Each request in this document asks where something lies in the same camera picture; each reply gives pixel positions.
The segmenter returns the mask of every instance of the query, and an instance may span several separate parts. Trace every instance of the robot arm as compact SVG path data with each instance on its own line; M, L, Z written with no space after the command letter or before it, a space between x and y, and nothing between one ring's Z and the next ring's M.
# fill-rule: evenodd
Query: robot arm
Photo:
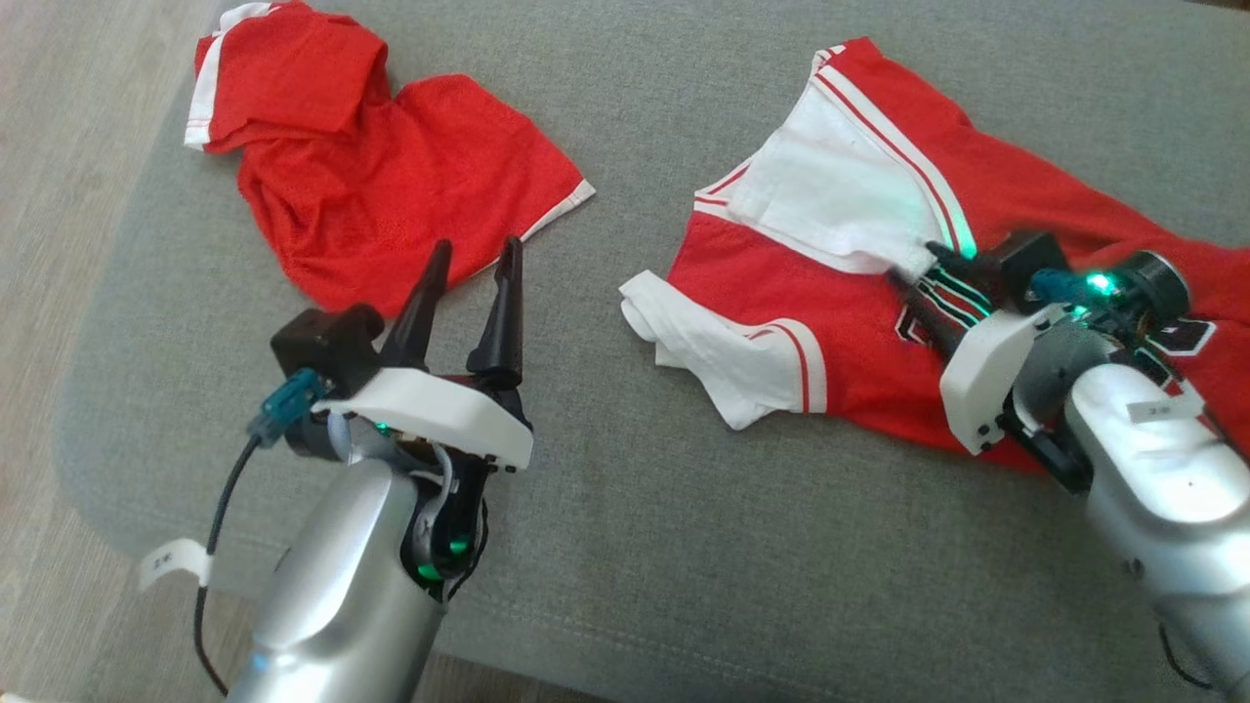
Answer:
M951 433L972 454L1011 437L1086 495L1089 520L1210 685L1250 700L1250 468L1188 382L1170 395L1138 368L1146 336L1188 311L1184 280L1149 251L1072 274L1042 233L972 261L932 249L995 308L951 331L908 295L949 359Z
M446 604L486 545L486 478L529 465L521 243L500 259L469 374L438 377L425 350L450 258L440 243L380 352L382 321L365 305L308 310L271 341L289 377L328 389L271 434L346 468L279 563L232 703L411 700Z

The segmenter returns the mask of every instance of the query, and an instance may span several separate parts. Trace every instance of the red and white jersey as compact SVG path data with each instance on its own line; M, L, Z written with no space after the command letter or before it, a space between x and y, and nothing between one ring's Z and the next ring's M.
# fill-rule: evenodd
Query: red and white jersey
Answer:
M624 286L656 363L690 369L741 429L774 410L828 413L944 449L942 362L916 343L885 276L919 281L965 326L984 316L924 249L965 256L1019 229L1056 234L1075 270L1149 249L1192 293L1192 319L1152 352L1250 447L1250 250L1185 240L1046 161L976 130L962 110L866 39L816 54L794 111L764 146L695 194L668 281ZM1032 467L1014 443L985 458Z
M249 3L200 40L188 146L244 150L239 191L286 275L328 310L394 316L434 244L449 285L594 194L529 118L472 79L391 98L386 44L345 15Z

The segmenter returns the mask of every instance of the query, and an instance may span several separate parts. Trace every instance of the basketball jersey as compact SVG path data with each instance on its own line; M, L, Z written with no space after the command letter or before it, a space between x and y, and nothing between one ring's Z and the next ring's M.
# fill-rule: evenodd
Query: basketball jersey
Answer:
M386 44L345 15L249 3L200 40L185 144L242 149L239 191L328 310L402 308L440 239L449 285L594 194L529 118L464 75L391 98Z
M971 258L1021 229L1055 233L1074 270L1141 249L1171 261L1192 313L1148 354L1250 447L1250 367L1238 358L1250 349L1250 250L1180 239L978 131L866 38L816 54L781 128L695 194L668 280L639 274L621 308L656 363L691 370L735 429L774 410L826 413L962 452L941 404L942 362L880 274L898 270L968 328L989 314L985 300L941 275L924 244ZM982 457L1035 465L1014 443Z

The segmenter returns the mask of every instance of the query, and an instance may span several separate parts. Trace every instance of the gray fabric surface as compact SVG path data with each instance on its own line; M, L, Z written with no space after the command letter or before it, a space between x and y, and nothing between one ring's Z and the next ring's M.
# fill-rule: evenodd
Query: gray fabric surface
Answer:
M868 34L1029 148L1186 236L1250 244L1250 21L1178 1L366 0L398 81L460 71L599 189L526 254L532 468L489 488L439 645L621 700L1181 700L1150 615L1048 479L770 417L726 429L651 364L616 286L664 271L691 191L752 151L814 50ZM188 71L191 49L188 46ZM235 191L180 146L141 179L56 424L65 489L141 554L208 530L305 306ZM462 365L488 276L440 311ZM609 428L602 432L599 428ZM256 594L336 467L261 453L214 583Z

